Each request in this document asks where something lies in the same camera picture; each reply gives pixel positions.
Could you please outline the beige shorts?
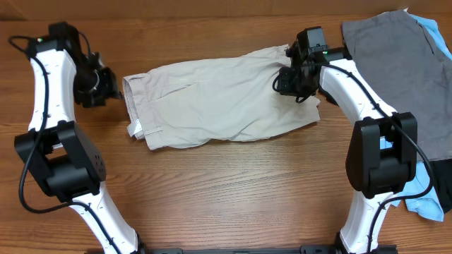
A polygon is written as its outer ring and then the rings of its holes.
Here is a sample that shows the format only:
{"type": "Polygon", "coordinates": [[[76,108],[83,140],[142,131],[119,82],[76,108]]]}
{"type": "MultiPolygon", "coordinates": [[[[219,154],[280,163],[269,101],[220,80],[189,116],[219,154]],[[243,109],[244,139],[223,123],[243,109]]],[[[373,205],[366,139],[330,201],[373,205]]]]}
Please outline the beige shorts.
{"type": "Polygon", "coordinates": [[[131,137],[150,150],[209,140],[255,141],[319,121],[319,100],[300,104],[272,83],[290,65],[286,44],[243,56],[185,61],[123,78],[131,137]]]}

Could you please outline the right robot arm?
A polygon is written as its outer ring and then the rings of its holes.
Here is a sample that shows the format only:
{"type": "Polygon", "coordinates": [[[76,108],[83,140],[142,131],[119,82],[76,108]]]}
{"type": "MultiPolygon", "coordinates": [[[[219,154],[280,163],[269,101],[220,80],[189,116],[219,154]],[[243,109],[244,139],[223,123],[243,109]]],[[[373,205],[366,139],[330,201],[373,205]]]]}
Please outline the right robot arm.
{"type": "Polygon", "coordinates": [[[385,103],[359,74],[344,47],[331,49],[320,27],[307,28],[286,51],[273,89],[303,103],[316,92],[338,105],[353,126],[345,169],[354,189],[333,245],[303,245],[301,253],[396,253],[378,235],[392,199],[416,173],[417,121],[385,103]]]}

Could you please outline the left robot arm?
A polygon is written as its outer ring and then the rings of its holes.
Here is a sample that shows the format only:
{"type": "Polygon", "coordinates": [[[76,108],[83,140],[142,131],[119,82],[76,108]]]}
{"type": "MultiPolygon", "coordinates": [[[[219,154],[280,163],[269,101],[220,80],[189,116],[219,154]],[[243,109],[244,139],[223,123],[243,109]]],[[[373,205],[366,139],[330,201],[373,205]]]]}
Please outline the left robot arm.
{"type": "Polygon", "coordinates": [[[28,132],[14,139],[24,163],[19,200],[35,214],[70,207],[89,226],[103,253],[147,253],[107,190],[100,151],[76,123],[76,104],[100,107],[109,98],[122,98],[115,74],[99,53],[83,52],[83,37],[60,22],[49,25],[48,35],[24,38],[28,45],[22,53],[33,69],[35,98],[28,132]]]}

